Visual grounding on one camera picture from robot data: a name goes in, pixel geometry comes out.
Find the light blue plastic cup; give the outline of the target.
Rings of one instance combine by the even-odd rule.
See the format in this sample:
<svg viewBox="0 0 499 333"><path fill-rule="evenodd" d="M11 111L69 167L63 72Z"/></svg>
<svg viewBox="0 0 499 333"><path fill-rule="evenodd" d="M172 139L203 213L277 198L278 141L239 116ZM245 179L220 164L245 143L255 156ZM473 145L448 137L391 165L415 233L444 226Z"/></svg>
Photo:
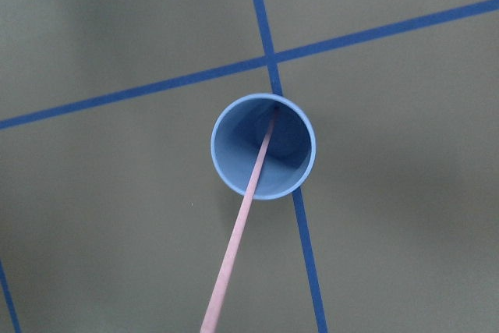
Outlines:
<svg viewBox="0 0 499 333"><path fill-rule="evenodd" d="M246 95L223 110L211 134L214 167L222 181L240 195L246 192L274 116L277 119L254 198L275 200L294 192L313 168L317 142L304 111L277 94Z"/></svg>

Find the pink chopstick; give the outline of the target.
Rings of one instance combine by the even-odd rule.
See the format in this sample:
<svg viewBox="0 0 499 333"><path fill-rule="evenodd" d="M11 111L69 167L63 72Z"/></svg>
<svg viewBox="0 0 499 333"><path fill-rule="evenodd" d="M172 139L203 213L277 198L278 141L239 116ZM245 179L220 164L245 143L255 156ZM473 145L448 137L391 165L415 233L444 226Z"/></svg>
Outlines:
<svg viewBox="0 0 499 333"><path fill-rule="evenodd" d="M239 213L235 220L230 239L218 272L216 282L202 324L200 332L215 332L218 326L218 321L221 315L221 310L224 305L225 296L228 290L228 285L232 277L235 259L239 251L239 245L242 240L246 222L249 216L250 208L253 203L254 194L260 180L260 174L264 166L264 161L267 155L271 137L274 132L275 124L277 122L279 109L276 108L271 117L270 123L267 127L267 132L263 138L262 144L257 154L257 159L253 166L246 191L243 195L242 203L239 208Z"/></svg>

